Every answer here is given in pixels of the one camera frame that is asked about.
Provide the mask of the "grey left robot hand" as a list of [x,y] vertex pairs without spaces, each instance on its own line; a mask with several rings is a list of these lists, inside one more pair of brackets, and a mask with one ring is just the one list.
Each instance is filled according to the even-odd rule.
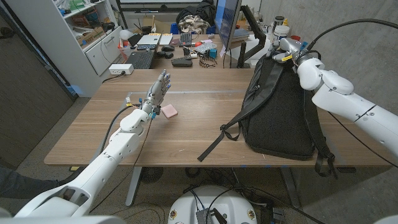
[[170,87],[170,74],[164,69],[147,91],[146,97],[141,103],[141,110],[148,114],[160,115],[161,103]]

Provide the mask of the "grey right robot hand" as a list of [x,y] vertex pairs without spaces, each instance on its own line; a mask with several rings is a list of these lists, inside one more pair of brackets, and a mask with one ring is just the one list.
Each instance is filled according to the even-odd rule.
[[305,51],[302,48],[302,43],[291,38],[275,40],[271,43],[266,53],[266,57],[276,62],[285,63],[288,60],[292,60],[295,64],[298,64],[304,55]]

